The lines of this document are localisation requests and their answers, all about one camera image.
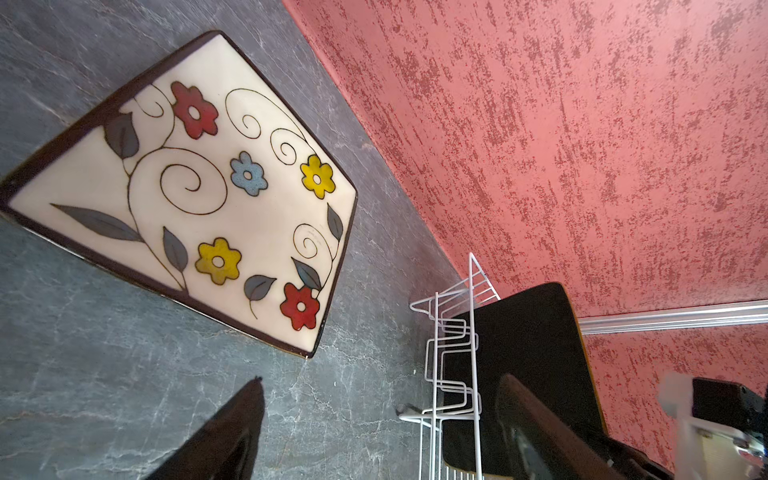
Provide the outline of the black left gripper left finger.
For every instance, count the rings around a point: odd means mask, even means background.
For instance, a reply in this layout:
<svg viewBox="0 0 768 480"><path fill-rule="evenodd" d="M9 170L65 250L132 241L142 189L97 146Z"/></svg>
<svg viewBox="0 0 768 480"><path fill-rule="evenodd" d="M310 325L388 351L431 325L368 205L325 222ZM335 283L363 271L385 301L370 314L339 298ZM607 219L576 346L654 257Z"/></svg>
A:
<svg viewBox="0 0 768 480"><path fill-rule="evenodd" d="M262 379L247 382L151 479L249 479L265 416Z"/></svg>

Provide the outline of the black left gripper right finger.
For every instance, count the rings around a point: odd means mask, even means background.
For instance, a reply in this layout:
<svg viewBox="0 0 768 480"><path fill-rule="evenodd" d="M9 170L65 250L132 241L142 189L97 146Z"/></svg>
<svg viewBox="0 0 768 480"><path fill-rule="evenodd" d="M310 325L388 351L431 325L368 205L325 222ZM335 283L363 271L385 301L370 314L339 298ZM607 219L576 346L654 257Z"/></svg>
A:
<svg viewBox="0 0 768 480"><path fill-rule="evenodd" d="M511 374L500 379L496 413L514 479L622 477Z"/></svg>

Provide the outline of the floral square plate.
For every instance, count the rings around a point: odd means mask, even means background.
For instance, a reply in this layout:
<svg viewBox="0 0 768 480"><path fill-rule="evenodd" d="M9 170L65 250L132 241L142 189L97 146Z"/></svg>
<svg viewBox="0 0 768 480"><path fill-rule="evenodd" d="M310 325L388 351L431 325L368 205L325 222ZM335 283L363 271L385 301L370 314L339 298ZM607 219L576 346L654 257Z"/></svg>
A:
<svg viewBox="0 0 768 480"><path fill-rule="evenodd" d="M1 184L8 220L304 358L318 349L357 200L219 30L125 84Z"/></svg>

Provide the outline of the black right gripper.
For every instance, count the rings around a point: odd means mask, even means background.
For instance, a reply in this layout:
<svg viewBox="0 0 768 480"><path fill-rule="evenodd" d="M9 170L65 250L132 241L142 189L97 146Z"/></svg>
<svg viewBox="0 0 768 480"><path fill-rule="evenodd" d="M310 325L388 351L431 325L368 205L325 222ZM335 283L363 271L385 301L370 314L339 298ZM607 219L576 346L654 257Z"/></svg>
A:
<svg viewBox="0 0 768 480"><path fill-rule="evenodd" d="M673 480L673 474L665 467L627 444L609 437L601 439L606 461L611 468L626 479Z"/></svg>

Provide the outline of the dark square plate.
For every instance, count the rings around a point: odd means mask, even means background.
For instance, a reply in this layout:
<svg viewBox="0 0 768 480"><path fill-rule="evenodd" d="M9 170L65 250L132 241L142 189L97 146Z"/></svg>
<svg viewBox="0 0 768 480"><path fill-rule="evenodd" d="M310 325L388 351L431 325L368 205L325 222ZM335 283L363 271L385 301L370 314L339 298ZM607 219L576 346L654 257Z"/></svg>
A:
<svg viewBox="0 0 768 480"><path fill-rule="evenodd" d="M483 472L512 477L495 401L500 379L513 375L574 432L601 432L602 411L580 329L564 287L545 283L476 311ZM470 428L446 427L446 459L469 468Z"/></svg>

